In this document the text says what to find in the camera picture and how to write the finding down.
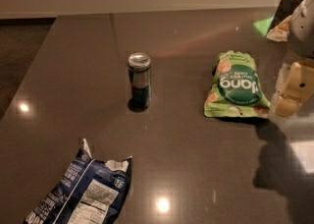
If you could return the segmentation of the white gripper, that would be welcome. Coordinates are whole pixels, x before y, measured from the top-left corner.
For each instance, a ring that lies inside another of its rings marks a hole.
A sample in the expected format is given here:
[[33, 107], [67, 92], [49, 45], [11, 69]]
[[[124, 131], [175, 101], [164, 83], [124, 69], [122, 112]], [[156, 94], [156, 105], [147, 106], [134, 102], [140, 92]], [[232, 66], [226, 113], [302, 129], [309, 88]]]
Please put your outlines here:
[[288, 42], [296, 55], [309, 58], [279, 70], [274, 111], [283, 117], [293, 116], [314, 93], [314, 0], [302, 0], [293, 11]]

